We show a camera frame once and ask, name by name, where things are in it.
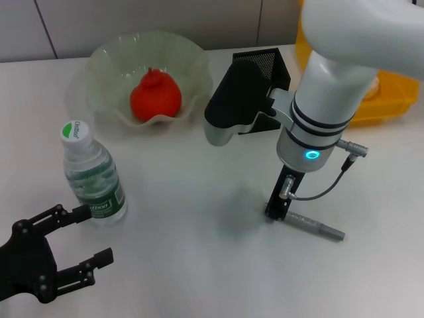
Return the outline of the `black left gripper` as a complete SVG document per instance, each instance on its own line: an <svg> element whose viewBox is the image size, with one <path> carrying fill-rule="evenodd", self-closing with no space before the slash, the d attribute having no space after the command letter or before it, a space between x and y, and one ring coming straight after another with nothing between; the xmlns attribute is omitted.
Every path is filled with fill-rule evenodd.
<svg viewBox="0 0 424 318"><path fill-rule="evenodd" d="M1 300L29 293L41 303L57 294L67 294L95 284L94 269L114 262L112 248L93 255L76 266L57 272L50 245L41 231L56 231L91 218L88 205L68 212L57 204L41 214L17 221L10 239L1 247Z"/></svg>

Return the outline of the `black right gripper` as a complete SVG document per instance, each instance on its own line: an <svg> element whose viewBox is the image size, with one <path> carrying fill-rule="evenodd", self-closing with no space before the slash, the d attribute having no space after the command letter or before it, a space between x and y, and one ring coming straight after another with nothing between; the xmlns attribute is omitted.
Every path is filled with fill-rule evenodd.
<svg viewBox="0 0 424 318"><path fill-rule="evenodd" d="M284 221L292 202L291 195L297 191L304 175L305 173L283 166L264 210L264 216L268 223L274 222L275 219Z"/></svg>

